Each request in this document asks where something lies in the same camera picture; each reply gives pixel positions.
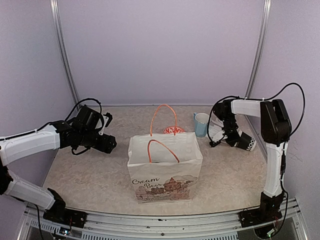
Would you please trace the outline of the black cup holding straws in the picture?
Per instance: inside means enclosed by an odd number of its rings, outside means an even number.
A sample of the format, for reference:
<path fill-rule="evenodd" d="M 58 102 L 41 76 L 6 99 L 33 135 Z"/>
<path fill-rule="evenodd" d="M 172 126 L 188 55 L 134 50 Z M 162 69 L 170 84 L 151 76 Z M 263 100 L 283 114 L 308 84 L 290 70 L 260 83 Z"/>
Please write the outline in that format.
<path fill-rule="evenodd" d="M 234 145 L 234 147 L 242 150 L 246 150 L 249 152 L 253 151 L 257 144 L 256 140 L 243 131 L 241 132 L 239 131 L 238 134 L 239 134 L 239 139 L 238 139 L 238 142 Z"/>

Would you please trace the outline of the white paper takeout bag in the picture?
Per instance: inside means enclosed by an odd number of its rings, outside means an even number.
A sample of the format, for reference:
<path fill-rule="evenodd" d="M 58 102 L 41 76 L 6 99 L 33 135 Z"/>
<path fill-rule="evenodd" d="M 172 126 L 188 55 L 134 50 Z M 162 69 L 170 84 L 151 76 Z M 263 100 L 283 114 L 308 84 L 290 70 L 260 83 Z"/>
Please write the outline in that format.
<path fill-rule="evenodd" d="M 202 162 L 203 155 L 194 132 L 150 132 L 132 136 L 127 168 L 137 202 L 153 204 L 192 200 Z"/>

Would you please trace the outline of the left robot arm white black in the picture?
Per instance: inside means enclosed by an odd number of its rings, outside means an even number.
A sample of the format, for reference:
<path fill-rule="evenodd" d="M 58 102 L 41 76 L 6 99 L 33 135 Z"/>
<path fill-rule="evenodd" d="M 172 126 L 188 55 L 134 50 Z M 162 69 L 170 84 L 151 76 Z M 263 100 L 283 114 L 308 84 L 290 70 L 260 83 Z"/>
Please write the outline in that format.
<path fill-rule="evenodd" d="M 79 155 L 95 149 L 109 154 L 117 146 L 116 138 L 104 133 L 113 116 L 102 114 L 87 106 L 80 108 L 72 119 L 46 123 L 39 129 L 0 140 L 0 193 L 21 201 L 37 205 L 63 223 L 70 218 L 70 211 L 62 197 L 53 189 L 37 186 L 8 169 L 11 163 L 38 153 L 71 148 L 71 153 Z"/>

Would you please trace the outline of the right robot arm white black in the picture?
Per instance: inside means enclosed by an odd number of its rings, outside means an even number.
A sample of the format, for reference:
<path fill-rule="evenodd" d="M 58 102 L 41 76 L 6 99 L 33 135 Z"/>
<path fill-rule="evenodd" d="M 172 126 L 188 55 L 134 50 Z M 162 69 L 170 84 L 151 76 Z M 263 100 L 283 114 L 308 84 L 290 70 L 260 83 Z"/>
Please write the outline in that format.
<path fill-rule="evenodd" d="M 260 206 L 256 212 L 245 211 L 260 222 L 269 218 L 281 218 L 280 206 L 285 197 L 283 177 L 286 170 L 286 153 L 292 125 L 281 99 L 248 100 L 226 97 L 215 103 L 210 111 L 223 126 L 221 131 L 210 138 L 210 145 L 217 146 L 225 141 L 229 146 L 251 151 L 255 140 L 239 130 L 236 116 L 244 115 L 260 119 L 260 132 L 267 148 L 266 183 L 261 193 Z"/>

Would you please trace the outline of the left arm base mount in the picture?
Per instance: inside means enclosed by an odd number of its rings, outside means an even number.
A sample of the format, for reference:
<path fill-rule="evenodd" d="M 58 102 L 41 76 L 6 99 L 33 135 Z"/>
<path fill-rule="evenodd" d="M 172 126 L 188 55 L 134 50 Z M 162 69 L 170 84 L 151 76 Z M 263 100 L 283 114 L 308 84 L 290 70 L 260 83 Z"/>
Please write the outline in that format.
<path fill-rule="evenodd" d="M 67 225 L 69 227 L 84 228 L 88 214 L 84 211 L 78 211 L 73 209 L 64 209 L 62 213 L 52 213 L 45 211 L 43 218 L 55 223 Z"/>

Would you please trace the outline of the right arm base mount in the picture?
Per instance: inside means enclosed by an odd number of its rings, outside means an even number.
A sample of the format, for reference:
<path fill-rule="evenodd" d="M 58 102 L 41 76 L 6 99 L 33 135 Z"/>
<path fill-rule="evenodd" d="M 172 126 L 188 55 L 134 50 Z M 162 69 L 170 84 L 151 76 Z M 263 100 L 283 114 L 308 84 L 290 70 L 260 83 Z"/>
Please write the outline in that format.
<path fill-rule="evenodd" d="M 280 210 L 271 212 L 262 212 L 260 208 L 244 209 L 238 213 L 242 228 L 260 225 L 267 222 L 275 221 L 282 218 Z"/>

